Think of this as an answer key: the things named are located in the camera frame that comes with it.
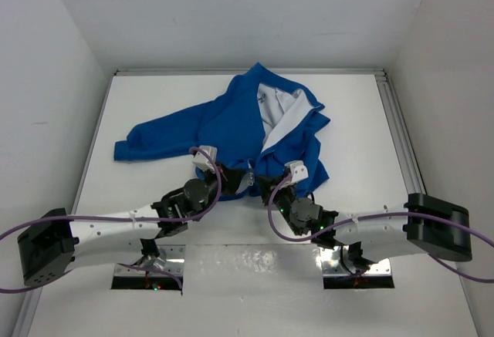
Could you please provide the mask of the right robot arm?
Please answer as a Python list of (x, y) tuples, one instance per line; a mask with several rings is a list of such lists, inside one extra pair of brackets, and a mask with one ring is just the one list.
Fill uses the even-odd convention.
[(345, 247), (343, 261), (358, 270), (387, 258), (429, 254), (445, 261), (472, 260), (469, 212), (456, 204), (421, 193), (408, 195), (403, 207), (377, 213), (328, 211), (312, 197), (298, 197), (288, 177), (255, 179), (263, 203), (278, 210), (291, 242), (309, 241), (320, 248)]

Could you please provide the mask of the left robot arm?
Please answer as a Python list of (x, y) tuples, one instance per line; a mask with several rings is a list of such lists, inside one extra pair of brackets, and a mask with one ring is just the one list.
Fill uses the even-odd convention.
[(148, 266), (160, 256), (158, 239), (187, 230), (189, 221), (200, 221), (215, 206), (216, 197), (239, 189), (244, 170), (221, 163), (217, 168), (138, 209), (85, 217), (63, 208), (49, 211), (17, 237), (24, 285), (41, 287), (92, 265)]

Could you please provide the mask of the silver zipper pull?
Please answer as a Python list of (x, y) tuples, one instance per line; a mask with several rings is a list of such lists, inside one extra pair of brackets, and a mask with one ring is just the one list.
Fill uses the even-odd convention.
[(251, 187), (255, 183), (254, 166), (251, 160), (247, 160), (247, 186)]

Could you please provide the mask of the blue zip jacket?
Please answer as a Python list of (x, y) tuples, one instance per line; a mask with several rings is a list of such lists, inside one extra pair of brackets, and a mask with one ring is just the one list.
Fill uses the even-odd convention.
[(324, 105), (303, 84), (283, 78), (257, 63), (235, 76), (214, 100), (137, 124), (115, 143), (116, 161), (178, 157), (191, 147), (217, 148), (217, 160), (229, 168), (277, 177), (286, 163), (301, 160), (309, 177), (296, 185), (302, 197), (329, 179), (320, 161), (316, 134), (330, 118)]

